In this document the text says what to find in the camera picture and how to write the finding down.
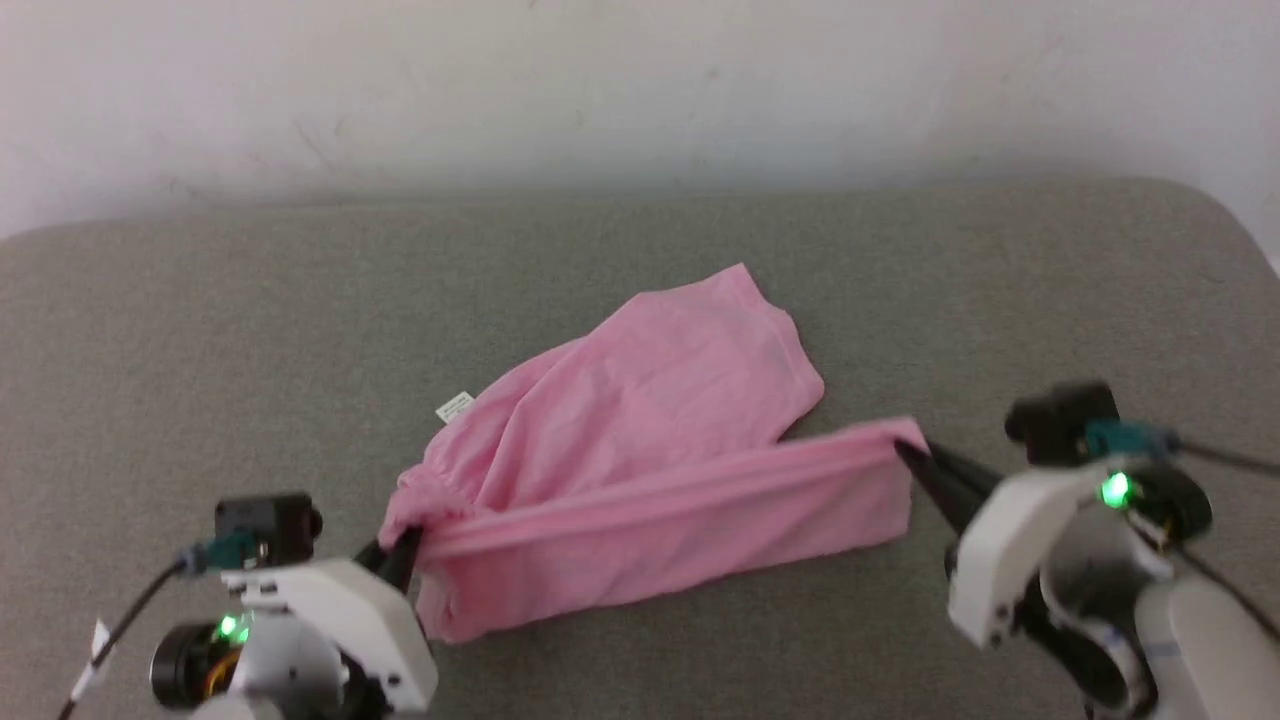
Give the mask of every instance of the gray couch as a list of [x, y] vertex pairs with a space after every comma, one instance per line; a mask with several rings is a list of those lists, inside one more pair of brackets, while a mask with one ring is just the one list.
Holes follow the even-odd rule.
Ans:
[[[799, 197], [283, 209], [50, 228], [0, 245], [0, 687], [51, 717], [216, 498], [303, 488], [358, 547], [461, 389], [628, 296], [745, 261], [827, 396], [795, 429], [914, 414], [1014, 469], [1009, 402], [1108, 378], [1123, 411], [1280, 455], [1280, 282], [1220, 205], [1148, 181]], [[1280, 614], [1280, 484], [1189, 464], [1203, 553]], [[1027, 643], [947, 623], [947, 532], [436, 647], [435, 717], [1078, 717]], [[81, 717], [159, 717], [161, 593]]]

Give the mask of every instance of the clothing tag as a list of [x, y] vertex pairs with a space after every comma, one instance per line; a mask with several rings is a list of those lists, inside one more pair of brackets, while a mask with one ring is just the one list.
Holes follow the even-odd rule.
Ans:
[[452, 423], [454, 418], [465, 413], [467, 407], [471, 407], [471, 404], [475, 401], [476, 398], [471, 397], [471, 393], [460, 392], [457, 397], [436, 407], [435, 414], [439, 415], [447, 425]]

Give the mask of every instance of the wrinkled fabric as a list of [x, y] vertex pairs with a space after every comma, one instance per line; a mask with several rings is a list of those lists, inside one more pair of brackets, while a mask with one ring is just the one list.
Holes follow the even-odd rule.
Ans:
[[451, 643], [732, 573], [891, 541], [908, 529], [904, 418], [858, 425], [439, 528], [419, 616]]
[[777, 442], [822, 397], [745, 265], [631, 299], [481, 392], [403, 473], [381, 541]]
[[[419, 612], [429, 635], [461, 642], [905, 532], [910, 482], [900, 466], [882, 469], [892, 447], [879, 430], [852, 443], [874, 446], [852, 466], [827, 455], [815, 465], [796, 455], [804, 443], [774, 446], [822, 392], [791, 318], [745, 266], [637, 295], [590, 334], [504, 374], [442, 429], [401, 475], [379, 541], [425, 529]], [[872, 436], [881, 439], [868, 445]], [[764, 475], [735, 464], [773, 452], [781, 465]], [[806, 505], [819, 496], [855, 528], [787, 530], [827, 515]], [[650, 525], [667, 539], [648, 537]], [[771, 542], [782, 547], [762, 546]]]

